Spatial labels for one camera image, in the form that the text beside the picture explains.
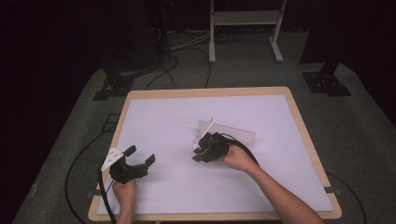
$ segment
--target forearm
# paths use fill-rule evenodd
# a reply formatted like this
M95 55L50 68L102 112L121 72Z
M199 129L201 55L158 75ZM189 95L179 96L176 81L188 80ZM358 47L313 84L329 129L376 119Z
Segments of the forearm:
M117 218L117 224L134 223L134 205L125 205L120 208L120 214Z
M257 182L283 223L324 223L311 207L277 183L259 166L250 167L247 174Z

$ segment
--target floor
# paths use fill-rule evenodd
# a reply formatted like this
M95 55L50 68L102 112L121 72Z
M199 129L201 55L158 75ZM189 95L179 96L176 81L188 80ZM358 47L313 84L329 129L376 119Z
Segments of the floor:
M394 126L364 89L359 77L342 64L335 75L351 96L331 97L311 92L302 72L318 71L322 64L299 64L307 32L280 33L278 45L283 63L275 60L268 43L270 34L228 36L238 41L218 43L217 61L212 64L206 58L207 42L194 45L194 49L176 51L172 55L178 62L172 57L170 62L165 58L163 63L167 70L175 67L169 72L172 78L167 74L160 76L163 70L158 68L137 77L132 90L288 87L343 210L341 218L327 223L365 223L365 218L367 223L393 223L396 219ZM172 46L194 38L197 35L171 34ZM101 131L108 115L119 114L125 100L125 97L108 97L93 101L105 81L102 69L92 74L14 223L79 223L76 216L91 223L87 214L97 185L96 169L113 135ZM66 185L74 213L65 197Z

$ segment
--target hand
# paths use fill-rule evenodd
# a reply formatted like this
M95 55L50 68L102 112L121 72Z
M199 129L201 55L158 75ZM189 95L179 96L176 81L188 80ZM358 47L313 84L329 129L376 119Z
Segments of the hand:
M114 182L113 191L120 204L120 215L117 223L133 223L136 201L137 185L135 180L129 180L125 184Z
M247 172L251 169L259 167L249 155L236 145L230 145L227 155L220 157L216 161L221 161L224 164L234 168L235 170L240 170Z

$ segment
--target table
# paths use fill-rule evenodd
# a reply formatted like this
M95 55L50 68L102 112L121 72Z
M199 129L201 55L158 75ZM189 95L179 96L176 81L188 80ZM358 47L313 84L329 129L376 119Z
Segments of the table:
M277 106L278 103L277 101L280 100L279 102L282 101L282 99L285 100L285 106ZM189 176L191 176L191 173L189 173L190 168L194 169L194 171L196 171L195 169L197 169L200 172L204 172L204 174L208 174L208 171L213 171L214 173L217 173L217 176L220 175L228 175L228 176L232 176L233 179L238 179L238 178L244 178L242 176L239 176L240 174L238 173L230 173L230 172L234 172L234 170L232 169L227 169L227 168L223 168L223 167L219 167L216 166L216 164L206 164L206 163L201 163L201 162L195 162L191 160L191 153L192 153L192 148L188 148L186 146L189 146L190 142L192 144L192 138L193 138L193 127L195 126L195 117L194 119L192 119L192 121L190 121L190 117L193 117L193 112L191 111L196 111L196 110L200 110L197 109L199 108L199 106L205 105L208 106L208 108L210 108L208 111L207 110L201 110L200 113L207 115L216 115L217 118L219 118L219 122L224 122L223 124L231 124L231 126L236 125L237 127L241 127L244 126L245 123L250 123L251 120L248 120L246 122L243 121L243 118L240 119L230 119L233 117L233 113L238 113L238 109L235 108L232 110L231 113L227 113L226 115L224 114L224 111L222 111L221 109L223 108L223 106L220 107L216 107L216 104L220 101L226 101L226 103L230 103L230 102L238 102L238 105L242 105L244 108L246 108L249 105L253 105L253 106L257 106L257 104L251 104L249 101L253 101L253 102L267 102L268 104L265 105L265 111L255 111L254 109L249 110L249 111L245 111L246 115L248 117L254 117L251 116L254 113L258 113L258 114L262 114L263 117L266 113L268 115L271 114L282 114L281 111L279 111L279 109L281 108L287 108L285 110L285 118L281 118L278 119L276 121L276 123L280 122L280 126L283 125L283 121L282 120L288 120L292 121L292 126L291 128L287 128L288 130L292 130L292 129L296 129L296 132L298 133L295 139L301 139L302 141L302 146L303 146L303 151L295 151L295 153L297 154L302 154L303 156L306 155L307 157L307 161L304 161L303 163L305 164L295 164L297 165L297 167L299 167L298 169L295 169L295 167L291 167L291 169L289 169L287 172L281 172L281 173L276 173L275 170L279 169L278 163L282 163L283 161L290 161L290 158L287 158L289 154L285 155L280 155L280 161L277 161L274 163L274 161L277 160L277 158L279 158L279 155L276 155L278 153L276 153L275 151L272 151L272 149L268 149L268 151L259 151L257 150L257 148L253 147L253 149L251 149L251 151L253 152L253 154L255 154L256 158L258 159L258 161L262 164L263 169L265 169L267 172L269 172L275 179L277 179L279 182L281 182L281 184L283 184L285 187L287 188L294 188L293 185L299 185L302 182L304 183L304 181L302 181L302 179L300 181L295 181L296 175L298 174L298 171L300 168L304 169L304 166L306 167L311 167L312 166L312 171L314 173L314 179L317 178L318 179L318 183L320 186L320 189L323 188L329 188L330 182L327 178L327 176L325 175L324 169L320 163L320 160L318 158L318 154L315 151L314 145L309 137L309 133L307 131L307 129L304 126L304 122L303 119L299 113L298 107L295 104L291 92L288 88L285 87L263 87L263 88L225 88L225 89L203 89L203 90L171 90L171 91L131 91L128 94L128 97L126 99L125 102L125 106L122 109L122 113L120 116L120 122L119 125L117 126L117 130L115 132L113 141L111 143L110 147L115 147L117 146L118 149L126 149L126 147L129 146L128 141L130 139L134 139L133 142L137 143L137 150L142 152L142 157L141 158L146 158L147 155L151 154L154 149L157 142L160 143L160 146L158 150L156 150L156 157L157 157L157 161L156 163L154 163L151 167L150 170L148 171L148 176L145 176L141 179L138 179L138 186L142 186L141 189L143 189L143 191L145 191L145 193L141 192L141 194L139 194L138 198L140 197L141 203L138 203L140 205L140 207L142 207L142 213L136 213L136 220L142 220L142 221L182 221L182 220L271 220L271 219L279 219L278 215L271 210L270 207L266 208L267 210L265 210L265 212L260 212L260 211L243 211L243 212L237 212L234 209L240 209L240 207L230 207L228 208L227 206L225 206L225 210L226 209L230 209L225 211L219 211L219 212L208 212L208 211L212 211L212 208L208 208L208 210L206 210L205 206L199 206L200 203L208 203L207 199L203 200L202 202L200 201L199 203L193 204L193 203L183 203L183 202L188 202L189 197L185 197L183 196L183 192L182 191L187 191L189 193L189 195L191 194L195 194L195 196L191 196L191 197L196 197L194 198L194 202L197 202L197 200L199 201L200 198L204 198L204 192L196 192L194 190L188 189L188 188L182 188L182 189L178 189L177 194L180 195L180 199L177 199L177 197L175 197L175 195L173 195L173 192L171 189L165 189L166 193L162 193L163 197L169 196L171 195L172 197L175 197L175 200L181 200L179 203L175 202L175 203L170 203L172 202L172 200L169 199L161 199L160 201L164 201L164 200L168 200L168 205L166 205L166 207L161 207L162 203L161 202L157 202L154 200L154 202L148 202L145 203L146 201L148 201L148 196L153 196L156 192L155 189L157 186L161 187L161 183L165 183L165 182L172 182L173 184L177 183L178 185L182 185L182 186L187 186L189 183L185 183L183 182L184 178L189 178ZM146 107L149 107L151 110L145 111L144 109L142 111L137 110L137 106L140 106L139 108L143 108L145 105ZM162 108L162 110L160 111L160 113L164 113L167 114L169 111L173 111L172 113L175 113L174 116L166 116L165 119L155 119L154 117L152 117L150 114L154 113L154 114L159 114L159 110L156 109L156 105L160 106ZM174 111L175 108L180 109L180 106L184 106L186 107L186 110L183 113ZM143 120L134 120L134 122L131 122L133 118L135 117L139 117L139 119L143 119ZM142 123L149 123L150 120L156 120L156 122L163 122L164 126L160 127L169 127L169 123L167 122L174 122L175 124L175 129L172 130L172 128L170 127L166 132L163 132L166 136L164 138L161 138L160 136L157 137L156 135L156 141L152 141L152 139L150 140L143 140L143 142L141 142L140 140L142 140L144 137L144 135L146 135L146 132L156 132L155 129L152 128L145 128L143 127L143 125L138 124L139 122ZM256 123L260 123L262 124L262 120L269 120L268 122L270 122L273 119L262 119L262 117L257 117L256 120L253 120ZM140 132L131 132L130 128L134 128L133 125L129 125L128 123L133 123L134 125L139 126L139 131ZM249 124L246 127L250 127L252 129L253 126L255 124ZM266 124L265 128L268 129L273 129L274 124ZM284 142L280 143L277 140L277 136L276 136L276 132L271 132L270 134L267 133L267 135L262 138L262 130L258 129L255 130L256 132L256 142L255 142L255 146L258 147L260 146L260 148L262 148L262 146L265 146L266 144L270 143L271 141L276 141L275 144L276 145L282 145L284 144ZM180 141L174 141L171 145L172 146L167 146L165 144L165 142L167 141L167 139L172 139L173 137L175 137L175 134L177 136L180 136ZM293 136L288 136L288 139L294 139ZM172 150L176 150L177 154L172 154ZM165 155L179 155L180 154L180 158L186 158L186 160L177 160L177 161L172 161L172 164L175 164L175 162L177 162L177 166L172 165L172 166L167 166L167 165L163 165L163 164L169 164L167 163L169 160L169 158L167 156L164 156L162 153L166 152L167 154ZM298 161L298 158L291 158L292 161ZM180 171L178 168L178 166L182 167L183 163L188 164L188 166L190 168L188 169L182 169L182 171ZM299 176L299 178L304 178L305 175L309 175L309 173L305 174L305 170L302 170L302 172L304 172L302 175ZM103 172L103 178L104 180L107 180L108 182L108 172ZM201 184L201 182L198 183L194 183L196 188L199 188L198 185ZM238 181L238 182L232 182L232 184L228 184L228 186L235 186L233 188L238 188L238 184L235 183L247 183L246 180L244 181ZM205 189L210 189L210 186L219 186L219 183L210 183L210 185L205 186ZM227 190L233 190L233 188L226 188L226 189L222 189L224 191ZM244 192L240 192L241 189L238 189L238 194L244 194ZM308 194L310 192L314 192L314 190L311 191L311 189L307 189ZM330 193L324 193L326 200L329 201L329 203L331 204L332 209L324 209L326 211L318 211L318 214L324 218L324 219L335 219L335 218L339 218L342 215L341 212L341 208L335 198L334 193L330 192ZM93 200L92 200L92 206L90 208L89 211L89 218L90 220L93 221L104 221L104 220L109 220L109 217L106 214L102 214L102 215L98 215L97 211L98 208L100 208L100 200L101 197L100 196L94 196ZM221 203L218 201L213 201L210 202L208 204L217 204L217 203ZM176 210L180 210L180 212L175 212L175 210L172 210L174 207L177 207L178 204L182 204L182 207L176 208ZM151 209L151 207L158 207L158 211L164 211L164 210L169 210L169 212L161 212L159 213L154 212L153 214L148 213L147 211L144 211L146 208L148 207L148 209Z
M210 40L209 40L209 61L216 61L215 51L215 25L259 25L274 24L276 26L273 36L269 37L271 48L278 63L283 62L282 54L277 46L277 37L280 25L283 20L287 0L282 0L279 10L259 10L259 11L215 11L214 0L211 0L210 7Z

